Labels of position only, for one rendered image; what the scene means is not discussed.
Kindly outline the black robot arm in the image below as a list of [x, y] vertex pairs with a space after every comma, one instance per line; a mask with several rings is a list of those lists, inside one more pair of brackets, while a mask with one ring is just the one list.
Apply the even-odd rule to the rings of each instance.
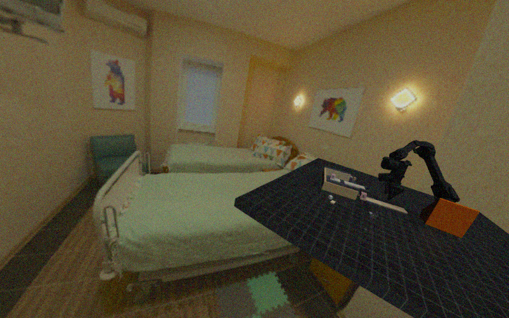
[[[418, 147], [419, 146], [419, 147]], [[416, 147], [418, 147], [416, 149]], [[409, 142], [407, 146], [403, 148], [399, 148], [389, 154], [389, 157], [385, 156], [382, 158], [381, 166], [385, 170], [391, 170], [395, 172], [400, 172], [405, 174], [407, 167], [412, 166], [410, 161], [401, 161], [406, 158], [408, 153], [413, 150], [414, 153], [418, 154], [421, 158], [426, 162], [426, 166], [431, 174], [433, 185], [431, 189], [434, 194], [435, 200], [442, 198], [444, 200], [448, 200], [450, 202], [460, 202], [459, 196], [452, 188], [451, 184], [447, 183], [444, 180], [443, 174], [439, 169], [437, 161], [435, 160], [435, 147], [433, 144], [426, 141], [418, 141], [414, 140], [413, 142]], [[380, 182], [389, 181], [392, 182], [393, 174], [385, 173], [378, 174], [378, 179]]]

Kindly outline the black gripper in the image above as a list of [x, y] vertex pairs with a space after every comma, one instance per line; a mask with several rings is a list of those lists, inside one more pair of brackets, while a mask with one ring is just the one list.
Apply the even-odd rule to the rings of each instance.
[[401, 180], [402, 178], [405, 177], [404, 174], [395, 171], [391, 171], [391, 173], [393, 174], [392, 182], [384, 181], [384, 183], [386, 184], [384, 193], [387, 194], [389, 192], [387, 200], [391, 200], [398, 194], [403, 193], [404, 191], [404, 188], [401, 185]]

